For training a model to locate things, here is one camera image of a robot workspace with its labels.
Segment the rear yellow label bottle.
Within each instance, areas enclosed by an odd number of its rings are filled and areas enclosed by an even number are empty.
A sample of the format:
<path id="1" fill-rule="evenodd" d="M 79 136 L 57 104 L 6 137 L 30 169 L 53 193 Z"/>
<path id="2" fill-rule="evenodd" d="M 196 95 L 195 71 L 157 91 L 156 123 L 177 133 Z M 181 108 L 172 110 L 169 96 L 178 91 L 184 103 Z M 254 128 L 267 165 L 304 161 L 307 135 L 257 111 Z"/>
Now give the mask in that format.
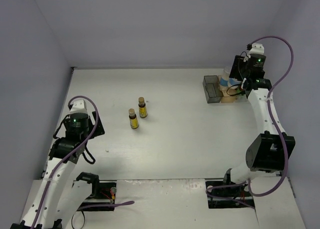
<path id="1" fill-rule="evenodd" d="M 141 96 L 138 98 L 139 116 L 146 118 L 148 116 L 145 99 Z"/>

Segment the yellow label bottle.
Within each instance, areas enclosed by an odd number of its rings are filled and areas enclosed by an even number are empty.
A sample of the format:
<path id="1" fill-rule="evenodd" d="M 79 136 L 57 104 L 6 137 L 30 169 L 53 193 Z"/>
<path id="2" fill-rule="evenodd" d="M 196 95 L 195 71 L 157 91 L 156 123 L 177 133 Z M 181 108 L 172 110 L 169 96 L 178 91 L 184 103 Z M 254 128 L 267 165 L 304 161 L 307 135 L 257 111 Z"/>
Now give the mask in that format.
<path id="1" fill-rule="evenodd" d="M 139 122 L 138 122 L 136 112 L 133 108 L 130 108 L 128 110 L 128 116 L 129 116 L 130 127 L 132 129 L 137 129 L 139 127 Z"/>
<path id="2" fill-rule="evenodd" d="M 138 98 L 139 116 L 146 118 L 148 116 L 145 99 L 141 96 Z"/>

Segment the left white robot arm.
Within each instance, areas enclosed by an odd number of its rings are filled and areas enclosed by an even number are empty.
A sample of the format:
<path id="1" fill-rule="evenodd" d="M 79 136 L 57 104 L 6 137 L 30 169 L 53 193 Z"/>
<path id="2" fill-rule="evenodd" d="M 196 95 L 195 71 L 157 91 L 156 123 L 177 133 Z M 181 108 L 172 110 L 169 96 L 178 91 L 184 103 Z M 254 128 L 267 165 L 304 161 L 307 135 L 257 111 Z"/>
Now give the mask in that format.
<path id="1" fill-rule="evenodd" d="M 89 116 L 85 109 L 71 109 L 61 123 L 65 136 L 57 137 L 49 152 L 47 169 L 36 197 L 20 223 L 12 229 L 64 229 L 86 198 L 100 193 L 99 176 L 82 172 L 71 193 L 63 190 L 80 157 L 89 164 L 96 160 L 88 151 L 88 141 L 105 134 L 98 111 Z"/>

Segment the amber plastic bin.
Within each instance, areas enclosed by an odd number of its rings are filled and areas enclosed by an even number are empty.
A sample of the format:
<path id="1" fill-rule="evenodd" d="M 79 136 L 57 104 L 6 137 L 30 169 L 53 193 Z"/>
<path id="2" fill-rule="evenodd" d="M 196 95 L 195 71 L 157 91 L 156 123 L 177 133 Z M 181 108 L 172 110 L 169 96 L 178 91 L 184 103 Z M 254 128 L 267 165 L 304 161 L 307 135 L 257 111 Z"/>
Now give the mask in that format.
<path id="1" fill-rule="evenodd" d="M 218 76 L 218 88 L 222 93 L 221 103 L 234 103 L 237 100 L 237 96 L 231 96 L 235 94 L 236 91 L 232 88 L 229 89 L 228 81 L 224 80 L 221 75 Z"/>

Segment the front yellow label bottle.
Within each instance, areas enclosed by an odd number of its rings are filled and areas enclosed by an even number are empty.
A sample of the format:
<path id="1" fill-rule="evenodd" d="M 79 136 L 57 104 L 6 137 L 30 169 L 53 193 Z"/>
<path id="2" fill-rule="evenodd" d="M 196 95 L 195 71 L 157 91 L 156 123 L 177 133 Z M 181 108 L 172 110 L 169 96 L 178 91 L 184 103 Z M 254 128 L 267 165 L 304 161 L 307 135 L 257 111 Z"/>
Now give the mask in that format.
<path id="1" fill-rule="evenodd" d="M 129 116 L 130 127 L 132 129 L 137 129 L 139 127 L 139 122 L 138 122 L 136 112 L 133 108 L 130 108 L 128 110 L 128 116 Z"/>

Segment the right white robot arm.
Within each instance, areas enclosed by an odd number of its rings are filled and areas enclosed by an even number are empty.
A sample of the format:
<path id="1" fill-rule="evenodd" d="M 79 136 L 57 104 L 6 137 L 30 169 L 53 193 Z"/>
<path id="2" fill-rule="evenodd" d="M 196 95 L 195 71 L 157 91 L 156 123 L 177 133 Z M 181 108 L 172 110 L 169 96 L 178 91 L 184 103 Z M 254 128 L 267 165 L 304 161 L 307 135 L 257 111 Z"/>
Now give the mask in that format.
<path id="1" fill-rule="evenodd" d="M 257 125 L 257 137 L 248 147 L 244 162 L 226 171 L 221 189 L 227 195 L 239 190 L 240 183 L 267 173 L 286 175 L 289 158 L 296 145 L 295 138 L 287 135 L 278 118 L 272 84 L 264 77 L 266 56 L 261 53 L 237 55 L 231 75 L 241 80 L 241 94 L 249 101 Z"/>

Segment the clear plastic bin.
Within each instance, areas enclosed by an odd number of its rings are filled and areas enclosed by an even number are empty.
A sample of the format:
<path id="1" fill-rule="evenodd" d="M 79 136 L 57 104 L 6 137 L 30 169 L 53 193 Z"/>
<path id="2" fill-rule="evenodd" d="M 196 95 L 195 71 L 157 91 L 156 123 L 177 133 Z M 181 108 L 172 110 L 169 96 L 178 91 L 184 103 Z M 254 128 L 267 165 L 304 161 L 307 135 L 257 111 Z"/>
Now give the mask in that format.
<path id="1" fill-rule="evenodd" d="M 236 103 L 246 103 L 248 102 L 248 98 L 245 93 L 239 94 L 235 97 Z"/>

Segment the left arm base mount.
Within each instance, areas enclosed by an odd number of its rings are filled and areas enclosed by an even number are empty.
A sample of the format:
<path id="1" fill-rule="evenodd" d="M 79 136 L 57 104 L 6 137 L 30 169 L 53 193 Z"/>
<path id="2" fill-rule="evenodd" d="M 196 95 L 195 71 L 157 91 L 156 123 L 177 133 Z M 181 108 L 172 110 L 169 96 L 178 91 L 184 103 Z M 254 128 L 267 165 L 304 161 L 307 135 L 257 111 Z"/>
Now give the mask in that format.
<path id="1" fill-rule="evenodd" d="M 81 172 L 74 182 L 84 181 L 91 186 L 91 194 L 80 205 L 82 212 L 113 212 L 117 193 L 115 180 L 100 180 L 97 174 Z"/>

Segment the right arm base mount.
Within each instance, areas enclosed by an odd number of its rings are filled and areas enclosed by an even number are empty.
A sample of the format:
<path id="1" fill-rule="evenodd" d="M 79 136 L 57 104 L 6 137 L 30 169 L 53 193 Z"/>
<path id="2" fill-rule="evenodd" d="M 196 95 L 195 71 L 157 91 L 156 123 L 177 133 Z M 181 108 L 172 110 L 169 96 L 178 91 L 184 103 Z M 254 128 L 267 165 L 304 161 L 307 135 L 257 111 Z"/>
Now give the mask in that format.
<path id="1" fill-rule="evenodd" d="M 255 209 L 251 194 L 246 191 L 247 184 L 231 181 L 231 169 L 224 174 L 223 179 L 206 179 L 205 194 L 209 209 Z"/>

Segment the white granule jar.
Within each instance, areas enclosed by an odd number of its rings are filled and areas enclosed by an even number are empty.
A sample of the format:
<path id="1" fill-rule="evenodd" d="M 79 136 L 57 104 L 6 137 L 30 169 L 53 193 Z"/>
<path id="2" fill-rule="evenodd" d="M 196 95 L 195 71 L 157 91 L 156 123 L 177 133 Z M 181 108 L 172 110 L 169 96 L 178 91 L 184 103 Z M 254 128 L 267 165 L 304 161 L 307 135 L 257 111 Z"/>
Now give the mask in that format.
<path id="1" fill-rule="evenodd" d="M 236 90 L 241 85 L 241 83 L 241 80 L 229 77 L 227 81 L 227 87 Z"/>
<path id="2" fill-rule="evenodd" d="M 230 73 L 231 73 L 232 68 L 230 66 L 226 66 L 223 69 L 223 72 L 220 76 L 219 79 L 219 86 L 224 90 L 226 88 L 228 88 L 228 82 L 229 82 L 229 78 L 230 78 Z"/>

